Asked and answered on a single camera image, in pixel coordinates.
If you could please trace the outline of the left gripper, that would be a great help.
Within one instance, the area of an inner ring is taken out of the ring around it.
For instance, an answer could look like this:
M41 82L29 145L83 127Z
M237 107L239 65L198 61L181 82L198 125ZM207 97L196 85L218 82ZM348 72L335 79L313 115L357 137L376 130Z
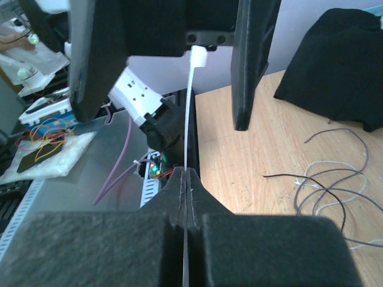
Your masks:
M279 0L70 1L69 99L77 121L91 121L98 113L126 66L127 53L180 57L193 45L214 51L233 44L233 125L248 130L280 5Z

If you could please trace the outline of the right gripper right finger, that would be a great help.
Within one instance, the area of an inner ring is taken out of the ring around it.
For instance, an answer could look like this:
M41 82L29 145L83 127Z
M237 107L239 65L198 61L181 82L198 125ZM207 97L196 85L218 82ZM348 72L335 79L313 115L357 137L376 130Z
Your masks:
M186 286L361 286L340 229L323 217L235 215L185 171Z

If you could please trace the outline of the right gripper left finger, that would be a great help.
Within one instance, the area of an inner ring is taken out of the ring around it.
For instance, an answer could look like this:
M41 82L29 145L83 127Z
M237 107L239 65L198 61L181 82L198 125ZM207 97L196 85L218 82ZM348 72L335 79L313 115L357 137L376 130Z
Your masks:
M2 286L186 286L183 230L153 204L127 212L41 212L1 260Z

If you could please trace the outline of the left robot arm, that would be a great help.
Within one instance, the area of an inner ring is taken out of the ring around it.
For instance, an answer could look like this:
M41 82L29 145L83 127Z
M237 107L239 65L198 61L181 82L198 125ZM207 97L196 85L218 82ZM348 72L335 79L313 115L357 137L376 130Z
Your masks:
M279 1L20 1L32 30L52 51L63 51L53 16L66 14L71 56L69 100L79 122L90 121L108 94L146 134L150 148L187 157L189 108L156 93L127 66L132 56L181 57L190 68L208 52L231 46L234 128L250 125L256 87L268 67Z

